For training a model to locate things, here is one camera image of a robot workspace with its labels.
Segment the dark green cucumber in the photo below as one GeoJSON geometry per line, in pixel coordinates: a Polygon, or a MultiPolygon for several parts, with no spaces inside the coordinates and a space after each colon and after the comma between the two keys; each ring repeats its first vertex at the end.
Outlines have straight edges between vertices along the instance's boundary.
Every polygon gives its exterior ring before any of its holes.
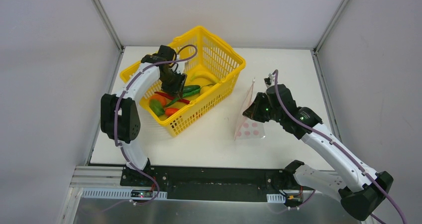
{"type": "Polygon", "coordinates": [[[189,93],[192,91],[195,91],[197,89],[200,89],[200,85],[188,85],[183,87],[183,93],[189,93]]]}

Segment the clear zip top bag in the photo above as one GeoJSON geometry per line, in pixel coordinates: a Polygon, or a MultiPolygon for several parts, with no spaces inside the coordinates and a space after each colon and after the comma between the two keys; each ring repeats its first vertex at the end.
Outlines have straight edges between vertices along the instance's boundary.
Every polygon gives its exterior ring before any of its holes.
{"type": "Polygon", "coordinates": [[[246,111],[253,102],[254,84],[255,78],[252,80],[251,86],[248,89],[246,97],[240,108],[240,112],[236,120],[234,140],[265,138],[265,129],[263,124],[243,116],[243,112],[246,111]]]}

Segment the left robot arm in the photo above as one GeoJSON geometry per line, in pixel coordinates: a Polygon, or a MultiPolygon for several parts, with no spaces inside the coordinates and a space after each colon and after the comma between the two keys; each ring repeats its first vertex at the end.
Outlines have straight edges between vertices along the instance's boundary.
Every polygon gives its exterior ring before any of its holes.
{"type": "Polygon", "coordinates": [[[139,186],[147,186],[152,179],[152,173],[145,169],[149,159],[139,144],[139,102],[157,81],[161,82],[163,92],[181,98],[187,79],[185,61],[175,49],[161,45],[156,53],[139,61],[137,70],[121,90],[101,98],[101,131],[121,149],[127,166],[135,170],[132,178],[139,186]]]}

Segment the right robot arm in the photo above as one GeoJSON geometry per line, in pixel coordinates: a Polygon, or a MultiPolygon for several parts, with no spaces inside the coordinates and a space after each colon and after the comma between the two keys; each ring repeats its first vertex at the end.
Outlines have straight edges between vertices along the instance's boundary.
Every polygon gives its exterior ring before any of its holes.
{"type": "Polygon", "coordinates": [[[285,85],[270,86],[258,92],[243,111],[248,119],[265,123],[271,120],[298,140],[310,146],[337,172],[331,176],[294,160],[285,167],[283,184],[289,189],[307,186],[339,201],[353,218],[364,221],[385,200],[393,177],[378,172],[351,153],[310,108],[299,107],[285,85]]]}

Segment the red chili pepper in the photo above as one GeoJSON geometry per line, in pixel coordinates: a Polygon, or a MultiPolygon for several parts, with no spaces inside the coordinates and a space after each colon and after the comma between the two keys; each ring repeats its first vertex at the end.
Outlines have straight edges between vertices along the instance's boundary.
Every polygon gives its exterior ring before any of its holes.
{"type": "Polygon", "coordinates": [[[182,102],[182,103],[184,103],[184,104],[189,104],[190,103],[190,101],[189,100],[186,100],[186,99],[177,99],[177,98],[174,98],[173,96],[171,96],[171,95],[169,95],[169,94],[167,94],[167,93],[163,93],[163,92],[154,92],[155,94],[158,94],[158,95],[161,95],[161,96],[163,96],[163,97],[165,97],[165,98],[167,98],[167,99],[169,99],[169,100],[175,100],[176,102],[182,102]]]}

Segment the green chili pepper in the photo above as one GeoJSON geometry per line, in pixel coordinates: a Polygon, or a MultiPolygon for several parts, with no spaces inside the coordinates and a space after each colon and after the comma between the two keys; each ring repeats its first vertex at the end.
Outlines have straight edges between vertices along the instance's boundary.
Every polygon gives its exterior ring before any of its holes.
{"type": "MultiPolygon", "coordinates": [[[[193,96],[193,95],[196,95],[196,94],[198,94],[199,92],[200,92],[200,90],[201,89],[197,89],[197,90],[195,90],[195,91],[192,91],[192,92],[189,92],[189,93],[183,93],[182,94],[182,97],[181,97],[181,99],[184,99],[184,98],[187,98],[187,97],[190,97],[190,96],[193,96]]],[[[174,104],[174,103],[176,103],[176,101],[175,100],[171,100],[168,104],[166,104],[164,107],[166,108],[166,107],[169,107],[169,106],[171,106],[172,104],[174,104]]]]}

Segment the orange tangerine with leaf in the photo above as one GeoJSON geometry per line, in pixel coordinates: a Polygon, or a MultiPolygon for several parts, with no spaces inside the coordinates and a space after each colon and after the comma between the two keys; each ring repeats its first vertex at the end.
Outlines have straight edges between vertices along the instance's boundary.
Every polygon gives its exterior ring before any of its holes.
{"type": "Polygon", "coordinates": [[[158,94],[155,94],[149,98],[149,107],[156,116],[162,116],[165,114],[164,107],[167,104],[167,100],[158,94]]]}

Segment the yellow lemon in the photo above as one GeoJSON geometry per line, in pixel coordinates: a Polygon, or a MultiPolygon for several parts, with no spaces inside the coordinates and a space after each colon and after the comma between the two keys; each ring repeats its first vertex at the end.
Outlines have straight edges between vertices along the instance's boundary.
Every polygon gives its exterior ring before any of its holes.
{"type": "Polygon", "coordinates": [[[211,88],[212,88],[212,86],[203,86],[203,87],[201,87],[200,95],[203,95],[204,93],[206,93],[211,88]]]}

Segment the yellow banana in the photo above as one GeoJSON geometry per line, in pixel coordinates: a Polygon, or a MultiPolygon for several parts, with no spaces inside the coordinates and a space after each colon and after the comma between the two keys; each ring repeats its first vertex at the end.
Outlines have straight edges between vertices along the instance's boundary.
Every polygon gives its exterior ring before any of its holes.
{"type": "Polygon", "coordinates": [[[217,76],[215,76],[214,74],[207,72],[205,70],[195,71],[191,76],[191,81],[193,81],[195,79],[199,79],[199,78],[206,79],[206,80],[212,82],[213,84],[217,84],[217,83],[220,82],[220,79],[217,76]]]}

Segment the yellow plastic basket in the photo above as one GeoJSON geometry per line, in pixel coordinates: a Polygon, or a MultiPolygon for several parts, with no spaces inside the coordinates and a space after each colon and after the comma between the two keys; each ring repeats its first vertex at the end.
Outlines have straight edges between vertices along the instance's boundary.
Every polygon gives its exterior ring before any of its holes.
{"type": "Polygon", "coordinates": [[[201,91],[186,97],[188,104],[181,101],[173,103],[174,96],[170,96],[167,99],[168,108],[177,112],[171,116],[157,116],[149,107],[150,98],[158,97],[163,92],[161,81],[157,80],[139,99],[139,105],[175,137],[232,93],[246,62],[223,39],[203,26],[196,26],[175,37],[168,46],[178,52],[181,58],[192,56],[192,59],[184,62],[184,73],[187,74],[185,84],[198,85],[201,91]]]}

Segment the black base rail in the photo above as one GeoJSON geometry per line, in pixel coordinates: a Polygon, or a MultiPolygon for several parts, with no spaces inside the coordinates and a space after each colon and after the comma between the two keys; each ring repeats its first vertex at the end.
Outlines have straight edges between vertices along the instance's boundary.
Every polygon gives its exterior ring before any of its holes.
{"type": "Polygon", "coordinates": [[[279,169],[149,166],[145,173],[149,177],[124,167],[120,185],[150,188],[157,182],[154,189],[168,199],[230,202],[265,202],[272,194],[302,197],[310,190],[279,169]]]}

